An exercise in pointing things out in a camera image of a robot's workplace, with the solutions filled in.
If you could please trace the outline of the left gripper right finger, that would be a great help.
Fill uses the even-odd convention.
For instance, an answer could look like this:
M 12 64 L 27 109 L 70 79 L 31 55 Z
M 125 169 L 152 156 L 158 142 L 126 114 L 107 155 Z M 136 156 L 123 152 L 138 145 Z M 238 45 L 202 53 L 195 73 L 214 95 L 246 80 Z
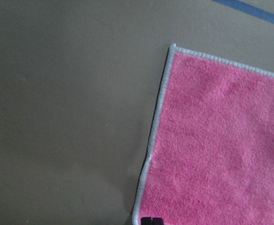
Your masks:
M 160 217 L 153 217 L 152 225 L 163 225 L 163 219 Z

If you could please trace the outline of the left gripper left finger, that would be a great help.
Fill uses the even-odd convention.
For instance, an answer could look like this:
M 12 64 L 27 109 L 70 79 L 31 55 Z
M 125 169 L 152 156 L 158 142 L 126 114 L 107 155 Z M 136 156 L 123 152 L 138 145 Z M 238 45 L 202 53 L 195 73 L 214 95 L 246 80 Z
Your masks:
M 152 218 L 151 217 L 142 217 L 141 218 L 141 225 L 152 225 Z

